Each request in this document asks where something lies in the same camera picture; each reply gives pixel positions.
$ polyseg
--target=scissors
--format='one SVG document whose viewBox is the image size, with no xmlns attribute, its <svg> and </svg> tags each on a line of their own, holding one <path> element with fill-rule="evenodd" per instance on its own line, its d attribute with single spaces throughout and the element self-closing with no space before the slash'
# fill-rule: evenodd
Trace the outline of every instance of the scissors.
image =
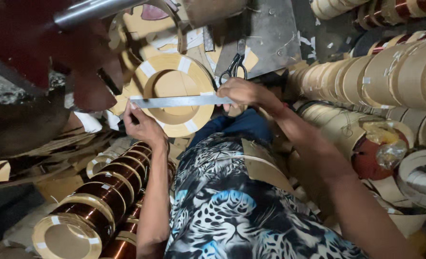
<svg viewBox="0 0 426 259">
<path fill-rule="evenodd" d="M 219 84 L 220 85 L 222 85 L 222 77 L 225 74 L 228 74 L 229 78 L 237 77 L 237 71 L 238 71 L 239 67 L 241 67 L 243 69 L 243 79 L 246 80 L 246 77 L 247 77 L 246 68 L 242 64 L 243 60 L 245 59 L 245 45 L 246 45 L 246 38 L 241 37 L 239 39 L 239 41 L 237 42 L 237 54 L 235 54 L 232 62 L 230 63 L 229 67 L 227 68 L 227 70 L 224 71 L 219 76 Z"/>
</svg>

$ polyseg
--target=metal rod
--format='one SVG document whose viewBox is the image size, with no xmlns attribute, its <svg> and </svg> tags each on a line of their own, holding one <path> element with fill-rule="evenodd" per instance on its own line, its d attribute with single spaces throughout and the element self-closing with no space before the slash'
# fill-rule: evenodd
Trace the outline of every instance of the metal rod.
<svg viewBox="0 0 426 259">
<path fill-rule="evenodd" d="M 53 19 L 61 29 L 70 29 L 89 19 L 102 19 L 149 0 L 85 0 L 54 14 Z"/>
</svg>

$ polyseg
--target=metal ruler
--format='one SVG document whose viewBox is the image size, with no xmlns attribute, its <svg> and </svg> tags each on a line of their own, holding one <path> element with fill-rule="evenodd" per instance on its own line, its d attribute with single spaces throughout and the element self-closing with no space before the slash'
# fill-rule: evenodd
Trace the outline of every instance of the metal ruler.
<svg viewBox="0 0 426 259">
<path fill-rule="evenodd" d="M 140 108 L 163 108 L 233 103 L 229 97 L 221 98 L 217 97 L 215 94 L 149 99 L 142 99 L 140 95 L 134 95 L 130 96 L 130 101 L 136 103 Z"/>
</svg>

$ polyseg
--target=person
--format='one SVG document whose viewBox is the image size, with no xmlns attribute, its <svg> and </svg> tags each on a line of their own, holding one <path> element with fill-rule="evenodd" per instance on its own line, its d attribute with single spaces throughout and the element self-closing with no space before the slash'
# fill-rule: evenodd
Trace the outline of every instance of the person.
<svg viewBox="0 0 426 259">
<path fill-rule="evenodd" d="M 289 192 L 250 178 L 242 140 L 261 147 L 272 140 L 266 120 L 254 109 L 236 119 L 213 119 L 196 132 L 180 160 L 170 206 L 168 138 L 154 119 L 128 102 L 127 134 L 147 142 L 153 152 L 137 258 L 420 258 L 336 147 L 272 92 L 231 78 L 216 95 L 260 106 L 273 116 L 307 174 L 318 174 L 327 186 L 342 236 Z"/>
</svg>

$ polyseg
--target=metal sheet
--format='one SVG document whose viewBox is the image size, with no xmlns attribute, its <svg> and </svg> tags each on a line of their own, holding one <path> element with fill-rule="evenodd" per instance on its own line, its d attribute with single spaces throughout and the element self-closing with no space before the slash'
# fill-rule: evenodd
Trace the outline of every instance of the metal sheet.
<svg viewBox="0 0 426 259">
<path fill-rule="evenodd" d="M 197 106 L 207 104 L 226 104 L 233 103 L 228 97 L 217 97 L 216 95 L 197 95 L 182 97 L 163 97 L 141 99 L 141 96 L 131 96 L 130 100 L 136 103 L 140 108 L 165 108 L 178 106 Z"/>
<path fill-rule="evenodd" d="M 228 19 L 229 34 L 216 66 L 219 76 L 229 66 L 237 52 L 237 39 L 243 33 L 235 27 L 248 24 L 245 34 L 246 45 L 259 58 L 259 62 L 248 73 L 253 78 L 301 60 L 296 22 L 290 0 L 252 0 L 246 10 L 248 22 L 243 16 Z"/>
</svg>

